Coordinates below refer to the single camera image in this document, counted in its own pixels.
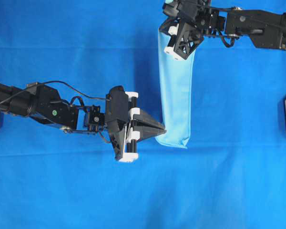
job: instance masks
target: light blue cloth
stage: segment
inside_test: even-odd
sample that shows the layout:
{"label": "light blue cloth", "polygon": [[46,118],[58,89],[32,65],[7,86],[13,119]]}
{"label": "light blue cloth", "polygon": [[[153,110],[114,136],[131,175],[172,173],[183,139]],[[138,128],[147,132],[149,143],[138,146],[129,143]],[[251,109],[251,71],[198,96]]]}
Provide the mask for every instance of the light blue cloth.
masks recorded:
{"label": "light blue cloth", "polygon": [[186,148],[191,136],[191,92],[194,53],[176,61],[164,52],[170,37],[159,33],[159,71],[163,122],[167,133],[156,139],[164,146]]}

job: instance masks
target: blue surface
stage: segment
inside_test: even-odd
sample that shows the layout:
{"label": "blue surface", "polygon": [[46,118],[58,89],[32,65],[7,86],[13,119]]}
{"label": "blue surface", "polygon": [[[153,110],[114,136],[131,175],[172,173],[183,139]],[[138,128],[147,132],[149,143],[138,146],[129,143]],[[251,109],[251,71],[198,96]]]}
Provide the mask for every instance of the blue surface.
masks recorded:
{"label": "blue surface", "polygon": [[[282,13],[283,2],[212,4]],[[65,80],[93,96],[121,84],[161,121],[162,4],[0,0],[0,82]],[[133,164],[98,137],[5,115],[0,229],[286,228],[286,52],[206,39],[194,66],[188,149],[150,139]]]}

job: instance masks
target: black wire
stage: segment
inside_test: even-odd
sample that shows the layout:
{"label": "black wire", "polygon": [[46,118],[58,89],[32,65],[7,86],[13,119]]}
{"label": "black wire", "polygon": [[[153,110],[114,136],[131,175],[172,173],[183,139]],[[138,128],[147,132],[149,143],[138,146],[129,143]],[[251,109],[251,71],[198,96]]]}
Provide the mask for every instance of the black wire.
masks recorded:
{"label": "black wire", "polygon": [[29,86],[29,87],[23,89],[22,91],[19,91],[19,92],[17,92],[16,94],[13,94],[13,95],[10,96],[9,98],[7,98],[7,99],[5,99],[5,100],[2,100],[2,101],[0,102],[0,105],[3,104],[3,103],[5,103],[5,102],[7,102],[8,100],[10,100],[10,99],[12,99],[12,98],[18,96],[19,94],[21,94],[21,93],[27,91],[28,89],[31,89],[31,88],[33,88],[33,87],[43,86],[43,85],[50,84],[50,83],[61,83],[61,84],[64,84],[64,85],[66,85],[67,87],[71,88],[72,90],[76,91],[77,93],[79,93],[79,94],[81,94],[81,95],[87,97],[88,99],[106,100],[106,101],[109,101],[109,99],[98,98],[98,97],[90,97],[90,96],[88,96],[88,95],[86,95],[86,94],[84,94],[84,93],[82,93],[82,92],[76,90],[74,87],[72,87],[71,85],[67,84],[67,83],[64,82],[64,81],[53,80],[53,81],[47,81],[47,82],[44,82],[44,83],[39,83],[39,84],[35,84],[35,85],[32,85],[32,86]]}
{"label": "black wire", "polygon": [[[217,8],[217,7],[211,7],[211,6],[203,6],[201,4],[193,3],[193,2],[188,1],[188,0],[182,0],[182,1],[189,2],[189,3],[193,4],[193,5],[200,6],[200,7],[203,7],[203,8],[208,8],[208,9],[213,9],[213,10],[219,10],[219,11],[222,11],[222,12],[226,12],[226,13],[232,14],[234,16],[248,17],[247,15],[243,15],[243,14],[239,13],[239,12],[241,12],[241,10],[237,10],[238,13],[234,13],[233,10],[232,10],[233,8],[226,8],[226,9],[224,9],[224,8]],[[252,20],[252,21],[256,21],[256,22],[259,22],[259,23],[263,23],[263,24],[272,26],[272,27],[277,27],[277,28],[282,29],[282,30],[286,30],[286,28],[284,26],[275,25],[275,24],[272,24],[272,23],[269,23],[269,22],[266,22],[266,21],[262,21],[262,20],[253,18],[253,17],[249,17],[249,19]]]}
{"label": "black wire", "polygon": [[108,141],[108,140],[102,135],[102,133],[101,133],[100,131],[99,131],[99,134],[100,134],[102,140],[103,140],[105,143],[107,143],[107,144],[110,144],[110,143],[111,143],[111,141]]}
{"label": "black wire", "polygon": [[224,38],[223,34],[221,33],[221,31],[219,31],[219,30],[217,30],[217,31],[218,31],[218,33],[219,33],[219,35],[220,35],[220,38],[221,38],[222,42],[224,43],[225,47],[231,48],[231,47],[234,46],[235,38],[231,38],[231,43],[229,44],[229,43],[225,40],[225,38]]}
{"label": "black wire", "polygon": [[70,101],[70,106],[74,106],[73,103],[76,99],[78,99],[78,101],[80,102],[80,105],[81,105],[80,107],[83,108],[85,113],[87,113],[87,108],[85,107],[84,101],[82,100],[80,96],[73,97]]}

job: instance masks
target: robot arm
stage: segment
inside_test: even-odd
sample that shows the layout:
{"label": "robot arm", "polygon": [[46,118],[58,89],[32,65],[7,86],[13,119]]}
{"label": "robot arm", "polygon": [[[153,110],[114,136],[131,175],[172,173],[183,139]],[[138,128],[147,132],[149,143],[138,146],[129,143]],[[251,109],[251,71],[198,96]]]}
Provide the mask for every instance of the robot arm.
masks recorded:
{"label": "robot arm", "polygon": [[[164,4],[163,13],[168,19],[159,31],[171,37],[166,53],[176,60],[186,60],[204,37],[220,38],[230,48],[242,36],[249,36],[257,48],[286,50],[286,13],[222,9],[210,4],[211,0],[174,0]],[[227,17],[219,16],[220,12],[226,12]]]}
{"label": "robot arm", "polygon": [[[90,99],[105,100],[106,111],[101,113],[100,106],[85,106],[80,96],[70,102],[61,99],[56,89],[46,85],[49,83],[63,83],[72,88],[61,81],[33,83],[24,90],[0,84],[0,113],[30,117],[69,134],[99,133],[103,138],[102,131],[106,130],[115,159],[121,162],[132,162],[138,158],[137,142],[166,132],[161,123],[137,107],[138,93],[125,92],[122,86],[112,88],[106,98],[89,97],[72,88]],[[85,112],[86,130],[77,129],[80,110]]]}

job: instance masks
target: cable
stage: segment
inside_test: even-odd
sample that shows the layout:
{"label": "cable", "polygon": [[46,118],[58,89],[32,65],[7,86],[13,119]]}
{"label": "cable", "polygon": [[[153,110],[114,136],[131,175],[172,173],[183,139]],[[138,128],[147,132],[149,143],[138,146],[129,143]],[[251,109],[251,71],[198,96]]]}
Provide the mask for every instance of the cable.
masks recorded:
{"label": "cable", "polygon": [[80,96],[73,97],[70,101],[70,106],[74,106],[73,103],[76,99],[78,99],[78,101],[80,102],[80,105],[81,105],[80,107],[83,108],[85,113],[87,113],[87,108],[85,107],[84,101],[82,100]]}
{"label": "cable", "polygon": [[100,134],[102,140],[103,140],[105,143],[107,143],[107,144],[110,144],[110,143],[111,143],[111,141],[108,141],[108,140],[102,135],[102,133],[101,133],[100,131],[99,131],[99,134]]}
{"label": "cable", "polygon": [[234,38],[234,37],[231,38],[231,43],[229,44],[229,43],[225,40],[223,34],[222,34],[219,30],[217,30],[217,31],[218,31],[218,33],[219,33],[219,35],[220,35],[220,38],[221,38],[222,42],[224,43],[225,47],[227,47],[227,48],[233,47],[233,45],[234,45],[234,43],[235,43],[235,38]]}
{"label": "cable", "polygon": [[66,85],[67,87],[71,88],[72,90],[74,90],[74,91],[76,91],[77,93],[79,93],[79,94],[85,96],[85,97],[88,98],[88,99],[106,100],[106,101],[109,101],[109,99],[98,98],[98,97],[90,97],[90,96],[88,96],[88,95],[86,95],[86,94],[84,94],[84,93],[82,93],[82,92],[76,90],[74,87],[72,87],[71,85],[67,84],[67,83],[64,82],[64,81],[53,80],[53,81],[47,81],[47,82],[44,82],[44,83],[39,83],[39,84],[35,84],[35,85],[32,85],[32,86],[29,86],[29,87],[23,89],[22,91],[19,91],[19,92],[17,92],[16,94],[13,94],[13,95],[10,96],[9,98],[7,98],[7,99],[1,101],[1,102],[0,102],[0,105],[3,104],[3,103],[5,103],[5,102],[7,102],[8,100],[11,100],[12,98],[18,96],[19,94],[21,94],[21,93],[27,91],[28,89],[31,89],[31,88],[33,88],[33,87],[43,86],[43,85],[50,84],[50,83],[61,83],[61,84],[64,84],[64,85]]}

